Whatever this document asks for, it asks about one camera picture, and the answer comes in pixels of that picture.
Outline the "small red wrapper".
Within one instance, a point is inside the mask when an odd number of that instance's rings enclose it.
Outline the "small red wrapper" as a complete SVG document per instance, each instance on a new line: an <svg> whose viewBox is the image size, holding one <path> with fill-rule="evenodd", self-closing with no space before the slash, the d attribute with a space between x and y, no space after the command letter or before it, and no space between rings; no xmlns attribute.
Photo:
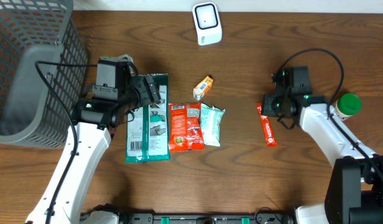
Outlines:
<svg viewBox="0 0 383 224"><path fill-rule="evenodd" d="M275 140L274 134L272 132L270 119L262 114L262 103L257 103L256 106L264 132L266 145L269 147L275 147L277 145L277 141Z"/></svg>

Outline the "green white snack bag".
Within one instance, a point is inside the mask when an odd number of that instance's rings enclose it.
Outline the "green white snack bag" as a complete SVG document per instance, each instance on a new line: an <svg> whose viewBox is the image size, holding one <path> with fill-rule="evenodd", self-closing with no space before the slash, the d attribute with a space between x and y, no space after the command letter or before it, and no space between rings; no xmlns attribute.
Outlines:
<svg viewBox="0 0 383 224"><path fill-rule="evenodd" d="M142 163L170 159L168 148L168 75L153 74L160 100L127 116L125 162Z"/></svg>

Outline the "orange white small packet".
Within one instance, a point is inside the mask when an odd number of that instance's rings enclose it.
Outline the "orange white small packet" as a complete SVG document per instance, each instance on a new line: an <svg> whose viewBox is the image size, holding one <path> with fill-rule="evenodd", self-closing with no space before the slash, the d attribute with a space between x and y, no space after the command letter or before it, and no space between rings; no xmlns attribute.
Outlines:
<svg viewBox="0 0 383 224"><path fill-rule="evenodd" d="M205 77L196 87L193 89L194 99L200 101L213 87L214 80L211 76Z"/></svg>

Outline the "red snack packet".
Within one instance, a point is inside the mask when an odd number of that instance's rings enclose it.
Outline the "red snack packet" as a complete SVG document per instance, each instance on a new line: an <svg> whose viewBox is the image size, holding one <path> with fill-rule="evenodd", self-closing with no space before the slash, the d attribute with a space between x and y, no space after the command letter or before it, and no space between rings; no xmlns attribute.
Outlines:
<svg viewBox="0 0 383 224"><path fill-rule="evenodd" d="M201 103L170 103L171 133L170 152L197 151L204 149L200 126Z"/></svg>

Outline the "green-lid white jar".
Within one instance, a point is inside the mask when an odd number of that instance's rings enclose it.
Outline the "green-lid white jar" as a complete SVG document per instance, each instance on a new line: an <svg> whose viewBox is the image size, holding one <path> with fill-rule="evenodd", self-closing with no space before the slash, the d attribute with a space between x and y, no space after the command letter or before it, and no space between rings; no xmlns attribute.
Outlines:
<svg viewBox="0 0 383 224"><path fill-rule="evenodd" d="M362 102L357 95L347 93L338 98L333 103L333 106L336 110L337 116L341 120L346 120L360 112L362 108Z"/></svg>

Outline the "teal white snack packet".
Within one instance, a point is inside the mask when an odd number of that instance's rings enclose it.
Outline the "teal white snack packet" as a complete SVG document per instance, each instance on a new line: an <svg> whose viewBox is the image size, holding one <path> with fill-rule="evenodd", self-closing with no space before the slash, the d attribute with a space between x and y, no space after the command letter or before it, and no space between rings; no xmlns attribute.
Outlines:
<svg viewBox="0 0 383 224"><path fill-rule="evenodd" d="M225 112L214 106L201 105L200 127L205 145L220 147L220 123Z"/></svg>

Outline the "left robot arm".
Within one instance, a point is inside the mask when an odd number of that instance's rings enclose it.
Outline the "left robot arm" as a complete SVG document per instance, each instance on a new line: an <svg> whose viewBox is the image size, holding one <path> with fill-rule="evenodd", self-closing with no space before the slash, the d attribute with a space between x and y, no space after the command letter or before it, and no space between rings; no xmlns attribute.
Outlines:
<svg viewBox="0 0 383 224"><path fill-rule="evenodd" d="M85 197L96 167L124 116L161 99L156 75L131 77L122 95L112 100L110 86L95 85L92 98L74 105L68 137L52 178L26 223L80 223Z"/></svg>

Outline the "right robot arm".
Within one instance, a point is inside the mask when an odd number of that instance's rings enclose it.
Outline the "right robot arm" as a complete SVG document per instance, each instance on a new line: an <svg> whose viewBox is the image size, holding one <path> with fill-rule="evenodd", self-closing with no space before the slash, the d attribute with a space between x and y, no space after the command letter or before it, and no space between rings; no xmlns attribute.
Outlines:
<svg viewBox="0 0 383 224"><path fill-rule="evenodd" d="M383 223L383 156L365 146L324 96L265 94L262 114L292 118L332 166L325 201L295 209L292 223Z"/></svg>

